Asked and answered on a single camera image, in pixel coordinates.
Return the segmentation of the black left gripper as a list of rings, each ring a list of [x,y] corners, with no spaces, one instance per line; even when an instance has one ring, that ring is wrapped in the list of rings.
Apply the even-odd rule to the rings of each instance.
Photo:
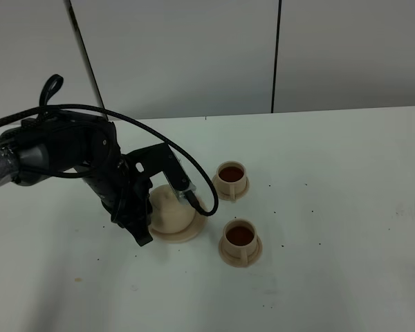
[[[41,179],[81,178],[139,246],[152,242],[150,178],[138,187],[117,142],[115,125],[101,117],[54,117],[41,123]]]

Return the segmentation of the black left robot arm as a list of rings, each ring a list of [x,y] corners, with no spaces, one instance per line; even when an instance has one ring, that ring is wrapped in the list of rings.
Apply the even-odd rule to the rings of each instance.
[[[112,122],[88,115],[24,120],[0,135],[0,187],[9,182],[28,187],[50,177],[82,179],[112,223],[139,246],[151,242],[150,186],[135,189],[134,172]]]

